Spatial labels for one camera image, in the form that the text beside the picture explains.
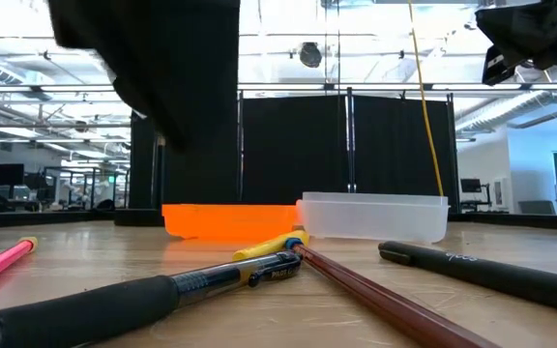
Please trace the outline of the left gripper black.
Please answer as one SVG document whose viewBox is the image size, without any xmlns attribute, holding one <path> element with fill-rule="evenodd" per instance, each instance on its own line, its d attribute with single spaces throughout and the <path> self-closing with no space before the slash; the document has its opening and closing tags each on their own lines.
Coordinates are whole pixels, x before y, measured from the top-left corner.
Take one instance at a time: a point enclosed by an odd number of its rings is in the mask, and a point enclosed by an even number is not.
<svg viewBox="0 0 557 348">
<path fill-rule="evenodd" d="M 174 150 L 235 136 L 240 0 L 48 0 L 48 8 L 56 42 L 98 52 L 120 79 L 119 97 Z"/>
</svg>

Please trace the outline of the yellow highlighter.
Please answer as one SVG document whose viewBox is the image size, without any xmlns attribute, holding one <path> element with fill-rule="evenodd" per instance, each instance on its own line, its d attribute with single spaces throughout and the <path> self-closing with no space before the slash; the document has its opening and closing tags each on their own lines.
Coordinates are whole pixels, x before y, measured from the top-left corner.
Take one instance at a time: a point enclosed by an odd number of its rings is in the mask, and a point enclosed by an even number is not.
<svg viewBox="0 0 557 348">
<path fill-rule="evenodd" d="M 288 244 L 294 245 L 300 243 L 307 246 L 308 242 L 309 234 L 305 230 L 295 230 L 279 235 L 274 239 L 262 242 L 261 244 L 237 250 L 232 255 L 232 260 L 241 261 L 279 252 L 289 249 Z"/>
</svg>

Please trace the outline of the black grip gel pen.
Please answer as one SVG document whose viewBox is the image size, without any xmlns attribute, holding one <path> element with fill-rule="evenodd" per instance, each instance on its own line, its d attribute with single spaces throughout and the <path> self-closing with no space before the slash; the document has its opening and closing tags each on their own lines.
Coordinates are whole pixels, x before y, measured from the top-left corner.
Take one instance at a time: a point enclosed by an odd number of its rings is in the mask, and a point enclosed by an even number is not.
<svg viewBox="0 0 557 348">
<path fill-rule="evenodd" d="M 0 309 L 0 348 L 72 348 L 101 341 L 245 285 L 290 278 L 300 267 L 299 254 L 281 251 Z"/>
</svg>

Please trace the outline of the matte black marker pen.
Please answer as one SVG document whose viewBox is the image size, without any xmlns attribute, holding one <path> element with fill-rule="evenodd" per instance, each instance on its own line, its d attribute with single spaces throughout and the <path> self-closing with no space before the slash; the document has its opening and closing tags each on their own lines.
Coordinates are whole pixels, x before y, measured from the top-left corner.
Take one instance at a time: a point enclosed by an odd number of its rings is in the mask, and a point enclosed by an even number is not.
<svg viewBox="0 0 557 348">
<path fill-rule="evenodd" d="M 380 257 L 557 309 L 557 274 L 399 242 L 378 245 Z"/>
</svg>

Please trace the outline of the brown pencil with blue eraser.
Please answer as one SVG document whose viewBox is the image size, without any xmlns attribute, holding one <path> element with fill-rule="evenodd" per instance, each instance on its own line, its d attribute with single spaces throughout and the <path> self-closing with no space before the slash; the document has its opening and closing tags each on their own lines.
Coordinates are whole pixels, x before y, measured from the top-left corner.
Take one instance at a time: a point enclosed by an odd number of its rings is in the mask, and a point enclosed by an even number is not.
<svg viewBox="0 0 557 348">
<path fill-rule="evenodd" d="M 494 342 L 416 304 L 312 250 L 295 238 L 285 247 L 301 254 L 315 271 L 424 348 L 501 348 Z"/>
</svg>

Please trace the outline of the orange plastic box lid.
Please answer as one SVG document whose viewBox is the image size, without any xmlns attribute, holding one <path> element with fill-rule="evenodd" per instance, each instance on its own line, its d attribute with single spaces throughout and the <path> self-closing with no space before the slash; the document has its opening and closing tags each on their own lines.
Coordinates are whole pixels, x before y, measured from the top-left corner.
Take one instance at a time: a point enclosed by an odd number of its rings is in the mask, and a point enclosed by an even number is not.
<svg viewBox="0 0 557 348">
<path fill-rule="evenodd" d="M 300 221 L 294 205 L 163 204 L 161 213 L 169 235 L 220 242 L 263 242 Z"/>
</svg>

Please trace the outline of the clear plastic supply box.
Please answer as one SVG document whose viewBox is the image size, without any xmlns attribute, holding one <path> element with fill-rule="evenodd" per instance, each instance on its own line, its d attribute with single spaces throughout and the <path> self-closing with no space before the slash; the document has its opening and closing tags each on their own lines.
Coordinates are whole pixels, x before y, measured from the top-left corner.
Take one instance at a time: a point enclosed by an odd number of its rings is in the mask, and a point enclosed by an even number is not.
<svg viewBox="0 0 557 348">
<path fill-rule="evenodd" d="M 316 238 L 437 243 L 449 214 L 445 196 L 305 192 L 296 207 Z"/>
</svg>

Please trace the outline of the black fabric partition panel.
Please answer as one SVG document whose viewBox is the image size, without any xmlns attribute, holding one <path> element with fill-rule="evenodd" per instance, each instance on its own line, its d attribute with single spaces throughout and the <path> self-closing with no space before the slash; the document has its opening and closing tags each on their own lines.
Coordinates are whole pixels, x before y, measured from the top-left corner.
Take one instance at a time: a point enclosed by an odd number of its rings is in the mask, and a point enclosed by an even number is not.
<svg viewBox="0 0 557 348">
<path fill-rule="evenodd" d="M 292 205 L 305 192 L 346 192 L 345 98 L 244 101 L 243 201 Z"/>
<path fill-rule="evenodd" d="M 132 138 L 151 132 L 153 122 L 133 114 Z M 162 203 L 231 204 L 238 200 L 238 126 L 235 136 L 190 152 L 164 145 Z"/>
<path fill-rule="evenodd" d="M 444 101 L 355 96 L 355 183 L 358 193 L 444 195 L 459 212 L 452 107 Z"/>
</svg>

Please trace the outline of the grey chair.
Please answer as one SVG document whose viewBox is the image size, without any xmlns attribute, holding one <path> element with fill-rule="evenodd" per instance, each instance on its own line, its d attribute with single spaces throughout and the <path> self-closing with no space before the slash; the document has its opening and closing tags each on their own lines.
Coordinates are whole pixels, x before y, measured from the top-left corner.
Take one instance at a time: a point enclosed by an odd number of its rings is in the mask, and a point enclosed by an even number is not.
<svg viewBox="0 0 557 348">
<path fill-rule="evenodd" d="M 552 201 L 532 200 L 519 201 L 519 210 L 524 215 L 556 215 L 557 210 Z"/>
</svg>

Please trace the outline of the metal frame crossbeam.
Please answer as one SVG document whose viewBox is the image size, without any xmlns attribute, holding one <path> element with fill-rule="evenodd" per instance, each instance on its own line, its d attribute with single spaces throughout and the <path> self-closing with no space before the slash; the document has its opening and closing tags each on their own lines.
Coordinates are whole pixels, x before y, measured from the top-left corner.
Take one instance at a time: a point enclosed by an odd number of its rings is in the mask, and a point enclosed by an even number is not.
<svg viewBox="0 0 557 348">
<path fill-rule="evenodd" d="M 244 91 L 417 91 L 418 83 L 348 83 L 348 84 L 314 84 L 314 83 L 241 83 L 239 90 Z M 488 86 L 477 83 L 425 83 L 425 91 L 457 91 L 457 92 L 519 92 L 519 91 L 556 91 L 557 82 L 552 83 L 503 83 Z M 114 87 L 107 84 L 95 85 L 0 85 L 0 93 L 21 92 L 114 92 Z"/>
</svg>

